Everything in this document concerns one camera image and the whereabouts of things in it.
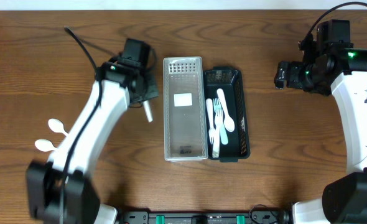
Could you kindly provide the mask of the clear plastic basket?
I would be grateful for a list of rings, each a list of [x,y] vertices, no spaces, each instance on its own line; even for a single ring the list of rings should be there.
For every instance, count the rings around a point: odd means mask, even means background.
[[[174,94],[191,93],[192,106],[174,106]],[[205,94],[201,57],[163,60],[164,157],[166,161],[208,158]]]

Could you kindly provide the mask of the cream plastic spoon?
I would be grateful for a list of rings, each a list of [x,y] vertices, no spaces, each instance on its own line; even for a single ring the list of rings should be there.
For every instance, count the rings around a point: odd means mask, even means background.
[[[232,133],[235,130],[235,122],[233,121],[232,117],[229,115],[225,93],[221,88],[217,89],[216,93],[218,95],[218,98],[220,100],[220,105],[225,114],[225,119],[224,119],[225,128],[228,132]]]

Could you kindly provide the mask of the white plastic fork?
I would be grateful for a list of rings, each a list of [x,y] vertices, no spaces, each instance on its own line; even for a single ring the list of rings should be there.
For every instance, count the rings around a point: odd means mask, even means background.
[[[208,124],[209,124],[208,136],[209,136],[210,144],[214,144],[215,127],[214,127],[214,119],[213,119],[213,101],[211,98],[207,98],[205,103],[206,103]]]

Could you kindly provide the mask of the pale green plastic fork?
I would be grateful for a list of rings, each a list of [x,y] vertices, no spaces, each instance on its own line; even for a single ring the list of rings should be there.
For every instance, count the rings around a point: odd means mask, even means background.
[[[222,145],[227,145],[228,144],[228,136],[226,133],[226,129],[225,126],[223,124],[223,110],[220,104],[220,100],[219,98],[214,98],[213,99],[213,109],[215,112],[215,115],[220,115],[220,118],[218,119],[218,124],[220,127],[220,140]]]

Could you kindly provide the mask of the white plastic spoon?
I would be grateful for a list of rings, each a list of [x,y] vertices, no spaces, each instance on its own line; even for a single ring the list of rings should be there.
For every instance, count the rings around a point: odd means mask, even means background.
[[[148,122],[151,123],[153,121],[153,115],[152,115],[150,102],[149,102],[149,100],[146,100],[142,104],[143,104],[143,108],[144,108],[144,111],[145,111],[145,114],[146,114],[146,118],[147,118]]]

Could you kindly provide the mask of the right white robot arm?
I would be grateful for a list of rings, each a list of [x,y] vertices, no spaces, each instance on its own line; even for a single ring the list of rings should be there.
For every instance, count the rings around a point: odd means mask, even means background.
[[[300,62],[281,61],[274,84],[323,96],[338,105],[346,144],[346,176],[321,198],[296,202],[293,223],[367,223],[367,49],[350,40],[350,23],[330,20],[299,42]]]

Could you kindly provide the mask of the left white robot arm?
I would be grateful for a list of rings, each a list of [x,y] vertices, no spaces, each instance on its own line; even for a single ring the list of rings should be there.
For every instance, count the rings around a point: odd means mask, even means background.
[[[70,132],[47,162],[26,171],[29,214],[44,223],[115,223],[116,208],[102,204],[91,183],[98,158],[114,126],[133,104],[152,122],[150,100],[158,89],[147,67],[153,49],[127,39],[124,50],[96,69],[90,97]]]

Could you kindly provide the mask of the white label sticker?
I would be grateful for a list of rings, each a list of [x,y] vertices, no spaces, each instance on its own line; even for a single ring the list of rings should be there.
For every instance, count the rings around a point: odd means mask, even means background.
[[[174,106],[192,106],[192,94],[191,93],[179,93],[174,94]]]

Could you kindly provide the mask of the dark green plastic basket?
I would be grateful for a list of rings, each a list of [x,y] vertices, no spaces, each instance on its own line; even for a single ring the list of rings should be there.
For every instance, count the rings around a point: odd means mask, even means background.
[[[237,162],[251,154],[249,143],[243,79],[240,70],[232,67],[214,67],[203,71],[204,94],[206,98],[217,98],[217,89],[224,91],[227,110],[233,118],[235,130],[227,133],[228,143],[220,146],[216,160]]]

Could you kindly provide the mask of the white spoon lower left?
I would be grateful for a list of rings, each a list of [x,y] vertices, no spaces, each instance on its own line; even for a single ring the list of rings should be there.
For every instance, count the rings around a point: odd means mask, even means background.
[[[68,133],[66,132],[64,128],[64,124],[60,120],[51,118],[48,120],[48,126],[53,132],[61,133],[64,136],[68,136]]]

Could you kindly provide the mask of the white spoon far left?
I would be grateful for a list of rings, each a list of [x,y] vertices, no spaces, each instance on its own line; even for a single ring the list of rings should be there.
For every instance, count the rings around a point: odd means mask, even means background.
[[[38,139],[35,141],[35,147],[42,152],[56,151],[57,148],[47,139]]]

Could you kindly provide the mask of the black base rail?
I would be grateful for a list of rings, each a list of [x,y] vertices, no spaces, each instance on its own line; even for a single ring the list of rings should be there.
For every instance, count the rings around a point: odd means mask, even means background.
[[[125,212],[116,223],[122,224],[290,224],[286,210],[251,210],[235,213],[152,213]]]

